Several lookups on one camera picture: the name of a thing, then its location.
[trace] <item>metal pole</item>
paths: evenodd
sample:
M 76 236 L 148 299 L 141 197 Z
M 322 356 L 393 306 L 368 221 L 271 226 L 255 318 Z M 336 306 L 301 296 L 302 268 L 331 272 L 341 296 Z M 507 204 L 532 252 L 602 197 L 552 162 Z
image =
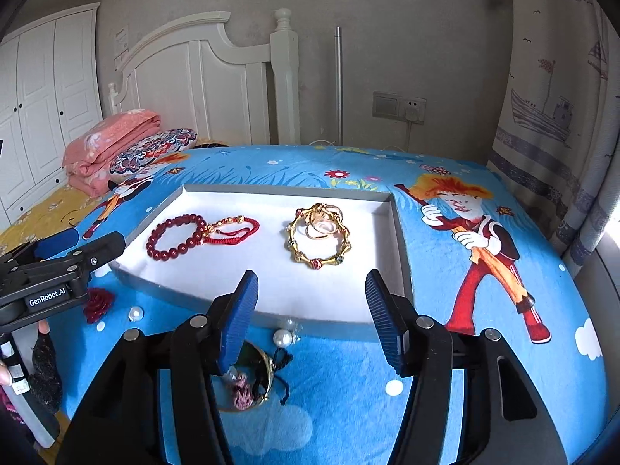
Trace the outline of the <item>metal pole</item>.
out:
M 340 26 L 334 30 L 334 42 L 336 45 L 336 125 L 338 127 L 337 144 L 342 146 L 342 35 Z

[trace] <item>white wardrobe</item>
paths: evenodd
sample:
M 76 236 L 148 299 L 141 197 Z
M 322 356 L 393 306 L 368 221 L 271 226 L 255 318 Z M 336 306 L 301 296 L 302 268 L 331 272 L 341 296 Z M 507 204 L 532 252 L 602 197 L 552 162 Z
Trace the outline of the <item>white wardrobe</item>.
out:
M 98 6 L 39 19 L 0 44 L 0 232 L 66 183 L 64 148 L 102 118 Z

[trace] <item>patterned pillow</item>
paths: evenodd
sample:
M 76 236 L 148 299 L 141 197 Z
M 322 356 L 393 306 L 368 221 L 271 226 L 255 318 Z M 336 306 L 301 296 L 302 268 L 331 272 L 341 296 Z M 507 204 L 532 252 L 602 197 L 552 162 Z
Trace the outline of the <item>patterned pillow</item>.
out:
M 117 178 L 122 181 L 162 155 L 193 148 L 197 139 L 196 131 L 187 128 L 169 129 L 163 133 L 142 138 L 112 160 L 111 178 L 113 181 L 117 181 Z

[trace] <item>orange hair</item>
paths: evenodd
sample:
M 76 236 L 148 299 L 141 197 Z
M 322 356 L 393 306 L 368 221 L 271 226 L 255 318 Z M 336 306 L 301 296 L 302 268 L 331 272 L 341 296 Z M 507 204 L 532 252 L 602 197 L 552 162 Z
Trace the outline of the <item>orange hair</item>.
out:
M 174 164 L 177 162 L 184 161 L 188 157 L 189 155 L 187 155 L 186 153 L 182 153 L 182 152 L 167 153 L 166 155 L 163 155 L 162 157 L 155 159 L 151 163 L 151 165 L 153 164 Z
M 482 199 L 491 199 L 493 194 L 480 185 L 465 183 L 458 177 L 442 177 L 438 175 L 421 175 L 409 188 L 409 193 L 418 199 L 432 199 L 438 197 L 439 192 L 452 192 L 466 196 L 477 196 Z

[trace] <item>headboard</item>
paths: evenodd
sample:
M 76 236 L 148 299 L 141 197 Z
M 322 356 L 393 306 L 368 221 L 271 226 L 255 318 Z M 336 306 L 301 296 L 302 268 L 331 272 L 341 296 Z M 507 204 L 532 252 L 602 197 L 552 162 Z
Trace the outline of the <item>headboard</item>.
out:
M 112 113 L 148 108 L 161 115 L 162 129 L 190 127 L 232 145 L 270 144 L 270 62 L 278 143 L 299 144 L 298 39 L 291 11 L 277 10 L 270 42 L 251 47 L 228 40 L 229 18 L 222 11 L 189 15 L 140 40 L 121 64 L 121 90 L 108 85 Z

